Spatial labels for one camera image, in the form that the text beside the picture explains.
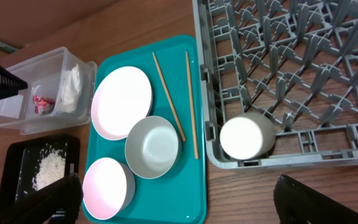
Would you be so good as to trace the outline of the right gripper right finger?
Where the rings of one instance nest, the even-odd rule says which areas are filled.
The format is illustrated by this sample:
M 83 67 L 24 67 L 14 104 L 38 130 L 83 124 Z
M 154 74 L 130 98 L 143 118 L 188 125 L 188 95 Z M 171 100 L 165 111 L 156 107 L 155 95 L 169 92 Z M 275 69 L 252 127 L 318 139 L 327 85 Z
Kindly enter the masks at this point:
M 281 224 L 358 224 L 357 212 L 288 175 L 277 179 L 273 201 Z

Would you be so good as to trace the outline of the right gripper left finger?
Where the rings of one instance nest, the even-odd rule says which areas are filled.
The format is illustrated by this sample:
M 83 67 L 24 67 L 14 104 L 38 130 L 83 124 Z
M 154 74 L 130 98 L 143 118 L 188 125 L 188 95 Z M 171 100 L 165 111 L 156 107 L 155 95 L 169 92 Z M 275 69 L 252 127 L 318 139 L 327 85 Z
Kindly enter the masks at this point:
M 71 173 L 32 194 L 26 200 L 0 211 L 0 224 L 43 223 L 60 209 L 65 217 L 50 223 L 75 223 L 83 200 L 78 174 Z

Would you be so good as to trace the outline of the white rice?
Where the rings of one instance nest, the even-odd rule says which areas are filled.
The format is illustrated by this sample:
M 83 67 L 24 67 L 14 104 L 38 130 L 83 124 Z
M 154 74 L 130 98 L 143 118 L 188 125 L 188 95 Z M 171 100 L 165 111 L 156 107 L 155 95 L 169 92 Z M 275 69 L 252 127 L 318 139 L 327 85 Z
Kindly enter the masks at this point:
M 66 150 L 52 146 L 24 149 L 15 202 L 64 177 L 66 155 Z

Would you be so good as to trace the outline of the red sauce packet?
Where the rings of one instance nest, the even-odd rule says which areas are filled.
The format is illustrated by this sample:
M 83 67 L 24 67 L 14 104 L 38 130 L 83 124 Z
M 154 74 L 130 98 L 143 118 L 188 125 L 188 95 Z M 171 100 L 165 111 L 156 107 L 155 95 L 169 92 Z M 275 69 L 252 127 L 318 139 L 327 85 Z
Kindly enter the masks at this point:
M 32 101 L 35 106 L 35 114 L 49 114 L 55 106 L 55 100 L 40 95 L 34 95 Z

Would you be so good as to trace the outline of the small white cup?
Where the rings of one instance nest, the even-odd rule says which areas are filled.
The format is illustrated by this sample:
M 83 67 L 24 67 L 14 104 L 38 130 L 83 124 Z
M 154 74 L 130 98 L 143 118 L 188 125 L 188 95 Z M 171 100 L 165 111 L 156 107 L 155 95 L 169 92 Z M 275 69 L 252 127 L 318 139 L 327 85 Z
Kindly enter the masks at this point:
M 271 120 L 257 112 L 247 112 L 227 121 L 219 134 L 223 151 L 237 160 L 267 153 L 275 144 Z

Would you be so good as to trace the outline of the white napkin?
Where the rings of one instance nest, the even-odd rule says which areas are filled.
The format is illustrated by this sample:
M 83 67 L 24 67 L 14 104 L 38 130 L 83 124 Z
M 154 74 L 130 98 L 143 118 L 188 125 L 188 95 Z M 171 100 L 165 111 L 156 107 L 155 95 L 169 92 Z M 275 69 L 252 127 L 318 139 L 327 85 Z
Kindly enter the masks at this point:
M 82 92 L 83 79 L 80 75 L 79 65 L 76 64 L 71 70 L 63 73 L 65 84 L 62 85 L 62 95 L 60 97 L 60 111 L 73 113 L 76 108 Z

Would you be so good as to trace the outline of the grey bowl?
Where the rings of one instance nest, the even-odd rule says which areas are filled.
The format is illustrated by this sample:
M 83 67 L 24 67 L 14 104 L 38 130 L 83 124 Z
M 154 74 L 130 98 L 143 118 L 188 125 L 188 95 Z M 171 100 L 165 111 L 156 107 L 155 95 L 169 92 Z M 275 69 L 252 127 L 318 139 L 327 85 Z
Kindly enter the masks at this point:
M 130 130 L 125 144 L 127 165 L 143 179 L 157 179 L 178 163 L 182 152 L 179 135 L 163 117 L 148 116 Z

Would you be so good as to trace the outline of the large white plate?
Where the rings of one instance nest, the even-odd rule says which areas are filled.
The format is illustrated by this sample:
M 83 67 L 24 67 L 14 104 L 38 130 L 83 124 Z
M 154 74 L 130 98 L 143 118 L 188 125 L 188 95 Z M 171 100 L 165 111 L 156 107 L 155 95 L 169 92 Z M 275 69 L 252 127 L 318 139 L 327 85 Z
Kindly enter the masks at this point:
M 152 100 L 150 81 L 141 69 L 117 68 L 96 89 L 91 105 L 93 127 L 107 140 L 124 139 L 149 114 Z

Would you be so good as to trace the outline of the wooden chopstick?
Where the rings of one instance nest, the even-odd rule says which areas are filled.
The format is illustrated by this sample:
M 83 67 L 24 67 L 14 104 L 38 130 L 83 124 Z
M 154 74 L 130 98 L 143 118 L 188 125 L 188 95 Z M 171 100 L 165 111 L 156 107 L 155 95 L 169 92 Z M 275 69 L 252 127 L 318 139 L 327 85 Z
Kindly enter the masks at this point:
M 169 105 L 170 105 L 170 109 L 171 109 L 171 111 L 172 111 L 172 113 L 173 113 L 175 122 L 176 122 L 176 124 L 177 124 L 177 126 L 178 126 L 178 130 L 179 130 L 181 139 L 182 139 L 182 141 L 186 141 L 185 133 L 184 133 L 184 131 L 183 131 L 181 122 L 180 122 L 180 120 L 179 120 L 179 118 L 178 118 L 177 111 L 176 111 L 176 109 L 175 109 L 175 106 L 174 106 L 174 104 L 173 104 L 172 98 L 171 98 L 171 96 L 170 96 L 170 92 L 169 92 L 169 90 L 168 90 L 168 88 L 167 88 L 167 84 L 165 83 L 165 79 L 164 79 L 162 70 L 161 70 L 161 68 L 160 68 L 160 64 L 159 64 L 159 62 L 158 62 L 158 60 L 157 60 L 157 57 L 156 57 L 156 55 L 155 55 L 155 52 L 152 52 L 152 56 L 153 56 L 153 58 L 154 58 L 155 66 L 156 66 L 156 68 L 157 68 L 158 75 L 159 75 L 159 77 L 160 77 L 160 81 L 161 81 L 161 83 L 162 83 L 162 86 L 163 86 L 165 95 L 166 95 L 167 100 L 168 100 L 168 103 L 169 103 Z
M 192 81 L 191 81 L 191 69 L 190 69 L 190 60 L 189 60 L 188 51 L 185 52 L 185 57 L 186 57 L 186 74 L 187 74 L 187 81 L 188 81 L 188 96 L 189 96 L 189 103 L 190 103 L 191 129 L 192 129 L 192 137 L 193 137 L 194 155 L 195 155 L 195 159 L 199 159 L 195 108 L 194 108 L 194 101 L 193 101 L 193 88 L 192 88 Z

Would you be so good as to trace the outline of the black tray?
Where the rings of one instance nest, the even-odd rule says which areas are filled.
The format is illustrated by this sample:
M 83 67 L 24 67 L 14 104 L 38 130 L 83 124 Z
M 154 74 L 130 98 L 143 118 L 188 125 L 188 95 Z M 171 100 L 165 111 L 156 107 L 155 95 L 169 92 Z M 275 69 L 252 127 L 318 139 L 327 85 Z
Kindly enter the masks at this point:
M 80 140 L 68 134 L 16 142 L 8 147 L 0 184 L 0 210 L 25 200 L 37 191 L 36 175 L 40 172 L 42 161 L 52 153 L 63 159 L 63 175 L 78 172 Z

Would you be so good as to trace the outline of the clear plastic bin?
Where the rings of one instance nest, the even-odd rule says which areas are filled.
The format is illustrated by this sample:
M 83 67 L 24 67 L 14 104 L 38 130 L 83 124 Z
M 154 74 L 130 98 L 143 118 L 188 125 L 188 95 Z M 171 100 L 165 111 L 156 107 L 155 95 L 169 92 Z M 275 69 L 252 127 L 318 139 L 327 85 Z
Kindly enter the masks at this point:
M 79 65 L 83 79 L 82 92 L 73 113 L 60 111 L 63 73 Z M 42 133 L 57 129 L 88 124 L 94 95 L 94 83 L 98 66 L 95 62 L 84 62 L 65 47 L 9 67 L 8 72 L 27 82 L 28 88 L 18 95 L 0 100 L 0 128 L 18 129 L 22 135 Z M 40 95 L 55 100 L 49 114 L 35 114 L 32 98 Z

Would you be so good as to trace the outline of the grey dish rack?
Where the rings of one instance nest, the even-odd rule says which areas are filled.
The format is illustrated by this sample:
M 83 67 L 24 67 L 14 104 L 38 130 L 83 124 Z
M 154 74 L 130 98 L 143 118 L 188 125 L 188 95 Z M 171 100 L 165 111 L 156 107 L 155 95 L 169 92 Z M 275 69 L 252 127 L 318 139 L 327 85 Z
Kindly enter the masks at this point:
M 358 1 L 193 1 L 208 159 L 221 169 L 358 165 Z M 250 160 L 224 123 L 268 117 L 275 147 Z

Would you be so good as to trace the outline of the teal serving tray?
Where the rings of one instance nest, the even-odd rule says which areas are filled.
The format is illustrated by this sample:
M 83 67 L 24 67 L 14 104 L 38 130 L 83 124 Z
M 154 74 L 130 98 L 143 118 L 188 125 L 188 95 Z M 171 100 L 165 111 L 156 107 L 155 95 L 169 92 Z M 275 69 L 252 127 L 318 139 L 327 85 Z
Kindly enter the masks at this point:
M 188 51 L 195 108 L 199 159 L 195 159 L 186 74 Z M 133 66 L 146 73 L 153 91 L 151 113 L 175 124 L 152 52 L 155 52 L 178 118 L 185 132 L 178 163 L 158 179 L 135 177 L 132 202 L 108 223 L 203 223 L 207 209 L 206 154 L 203 106 L 197 44 L 190 35 L 177 35 L 105 59 L 96 75 L 96 86 L 112 71 Z

